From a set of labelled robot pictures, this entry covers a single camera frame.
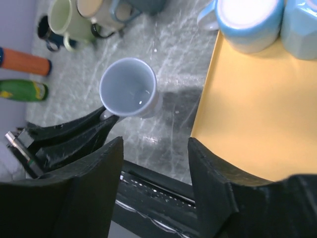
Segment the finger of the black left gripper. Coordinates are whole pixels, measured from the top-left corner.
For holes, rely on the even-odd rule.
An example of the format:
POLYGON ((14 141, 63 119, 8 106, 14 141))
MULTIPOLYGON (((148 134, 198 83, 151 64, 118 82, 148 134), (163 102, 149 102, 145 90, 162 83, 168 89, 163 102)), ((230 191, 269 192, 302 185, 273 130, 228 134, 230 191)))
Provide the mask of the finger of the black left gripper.
POLYGON ((42 127, 29 122, 24 128, 24 146, 38 151, 41 147, 66 142, 97 125, 114 124, 118 119, 102 106, 86 116, 58 125, 42 127))
POLYGON ((36 153, 36 162, 43 171, 53 171, 93 153, 102 147, 117 121, 117 116, 105 120, 97 118, 88 123, 83 131, 71 133, 64 142, 40 148, 36 153))

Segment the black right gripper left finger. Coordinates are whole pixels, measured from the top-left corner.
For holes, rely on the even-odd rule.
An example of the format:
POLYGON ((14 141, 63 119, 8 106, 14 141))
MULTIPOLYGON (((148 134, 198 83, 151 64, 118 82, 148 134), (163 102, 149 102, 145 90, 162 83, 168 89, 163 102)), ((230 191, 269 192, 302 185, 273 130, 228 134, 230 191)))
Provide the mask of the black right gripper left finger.
POLYGON ((0 185, 3 238, 106 238, 123 165, 123 139, 37 179, 0 185))

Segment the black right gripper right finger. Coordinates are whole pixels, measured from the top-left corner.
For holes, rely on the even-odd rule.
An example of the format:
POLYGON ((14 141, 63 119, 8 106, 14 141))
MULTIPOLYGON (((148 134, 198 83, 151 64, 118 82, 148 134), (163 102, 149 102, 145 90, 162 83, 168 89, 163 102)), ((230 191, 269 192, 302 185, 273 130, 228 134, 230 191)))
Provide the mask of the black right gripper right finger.
POLYGON ((203 238, 314 238, 317 177, 277 182, 247 173, 188 140, 190 174, 203 238))

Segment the dark blue mug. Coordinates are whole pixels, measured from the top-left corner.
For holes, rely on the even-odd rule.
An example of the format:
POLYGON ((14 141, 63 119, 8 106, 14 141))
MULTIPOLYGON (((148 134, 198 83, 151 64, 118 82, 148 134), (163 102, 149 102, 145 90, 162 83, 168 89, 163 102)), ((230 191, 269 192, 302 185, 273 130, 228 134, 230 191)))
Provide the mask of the dark blue mug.
POLYGON ((52 31, 47 15, 40 17, 37 26, 37 35, 39 39, 45 41, 47 49, 51 52, 57 52, 61 47, 64 47, 64 37, 52 31))

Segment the small grey cup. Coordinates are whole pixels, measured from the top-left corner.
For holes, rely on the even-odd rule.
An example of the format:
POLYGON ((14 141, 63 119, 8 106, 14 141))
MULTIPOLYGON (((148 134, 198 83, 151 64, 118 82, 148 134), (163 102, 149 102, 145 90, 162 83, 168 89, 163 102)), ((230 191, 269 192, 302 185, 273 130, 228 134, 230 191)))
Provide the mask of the small grey cup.
POLYGON ((123 58, 111 64, 101 77, 99 95, 105 107, 101 120, 111 116, 120 120, 151 118, 163 104, 155 72, 137 58, 123 58))

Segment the light green mug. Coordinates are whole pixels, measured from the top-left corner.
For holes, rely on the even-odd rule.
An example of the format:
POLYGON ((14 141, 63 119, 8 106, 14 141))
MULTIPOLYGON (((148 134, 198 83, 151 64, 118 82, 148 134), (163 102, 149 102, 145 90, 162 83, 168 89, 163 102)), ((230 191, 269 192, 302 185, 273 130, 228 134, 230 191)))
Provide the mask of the light green mug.
POLYGON ((79 14, 75 0, 53 1, 48 12, 48 22, 55 34, 63 36, 63 44, 70 52, 80 50, 96 40, 90 20, 79 14))

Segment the cream mug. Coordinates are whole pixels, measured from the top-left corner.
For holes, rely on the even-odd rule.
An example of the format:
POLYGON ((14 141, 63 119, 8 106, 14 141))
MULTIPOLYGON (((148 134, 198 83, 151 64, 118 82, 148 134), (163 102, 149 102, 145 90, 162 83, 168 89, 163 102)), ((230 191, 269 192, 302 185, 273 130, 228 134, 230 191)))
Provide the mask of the cream mug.
POLYGON ((107 39, 122 30, 124 23, 113 20, 110 7, 113 0, 77 0, 76 7, 81 16, 90 20, 91 32, 99 39, 107 39))

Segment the grey blue mug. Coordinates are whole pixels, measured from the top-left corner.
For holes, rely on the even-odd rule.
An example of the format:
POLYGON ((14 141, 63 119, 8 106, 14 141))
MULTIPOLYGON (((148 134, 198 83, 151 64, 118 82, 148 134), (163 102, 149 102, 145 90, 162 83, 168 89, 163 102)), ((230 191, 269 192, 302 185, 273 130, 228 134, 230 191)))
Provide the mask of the grey blue mug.
POLYGON ((113 20, 127 24, 142 13, 153 16, 162 12, 166 3, 166 0, 113 0, 109 11, 113 20), (131 7, 130 12, 127 17, 119 17, 118 8, 124 4, 131 7))

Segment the light blue white mug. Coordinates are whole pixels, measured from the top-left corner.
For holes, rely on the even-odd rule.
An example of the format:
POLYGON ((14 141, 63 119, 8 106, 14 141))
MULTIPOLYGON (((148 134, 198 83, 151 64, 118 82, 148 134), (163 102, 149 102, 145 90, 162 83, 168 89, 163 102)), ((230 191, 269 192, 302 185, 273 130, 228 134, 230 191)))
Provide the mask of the light blue white mug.
POLYGON ((283 0, 212 0, 199 13, 197 25, 220 30, 233 49, 253 54, 278 38, 283 11, 283 0))

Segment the light blue faceted mug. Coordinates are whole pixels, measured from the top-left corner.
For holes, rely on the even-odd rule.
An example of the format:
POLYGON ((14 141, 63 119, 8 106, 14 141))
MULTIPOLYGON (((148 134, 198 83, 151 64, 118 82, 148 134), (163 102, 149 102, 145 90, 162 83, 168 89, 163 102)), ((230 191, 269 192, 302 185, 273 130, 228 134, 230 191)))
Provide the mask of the light blue faceted mug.
POLYGON ((317 58, 317 2, 288 0, 280 32, 284 48, 301 60, 317 58))

